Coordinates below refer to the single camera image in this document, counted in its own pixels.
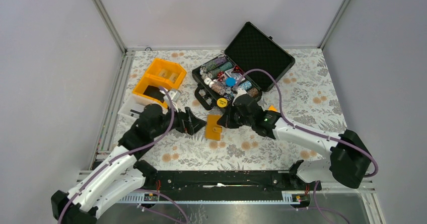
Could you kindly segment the orange card holder wallet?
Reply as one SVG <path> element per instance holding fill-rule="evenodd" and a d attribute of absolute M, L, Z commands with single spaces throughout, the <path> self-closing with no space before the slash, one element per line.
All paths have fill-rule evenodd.
<path fill-rule="evenodd" d="M 205 126 L 205 138 L 219 141 L 222 135 L 222 127 L 217 121 L 221 118 L 220 115 L 207 115 Z"/>

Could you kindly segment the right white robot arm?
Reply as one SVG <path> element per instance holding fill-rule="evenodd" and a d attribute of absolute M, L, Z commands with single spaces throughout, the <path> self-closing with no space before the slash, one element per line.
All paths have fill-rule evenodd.
<path fill-rule="evenodd" d="M 349 129 L 343 133 L 327 132 L 289 121 L 275 109 L 262 109 L 247 94 L 227 106 L 217 123 L 228 129 L 249 126 L 262 137 L 289 141 L 322 156 L 320 160 L 300 160 L 291 166 L 289 183 L 297 190 L 311 182 L 329 180 L 357 189 L 373 163 L 356 132 Z"/>

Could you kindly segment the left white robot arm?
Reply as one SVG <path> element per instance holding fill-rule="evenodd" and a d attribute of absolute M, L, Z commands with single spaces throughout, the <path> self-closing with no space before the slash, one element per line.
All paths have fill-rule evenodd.
<path fill-rule="evenodd" d="M 106 209 L 133 190 L 161 185 L 157 170 L 141 157 L 170 130 L 195 135 L 206 126 L 189 107 L 163 110 L 158 104 L 145 106 L 118 146 L 89 176 L 69 191 L 52 195 L 58 223 L 96 223 Z"/>

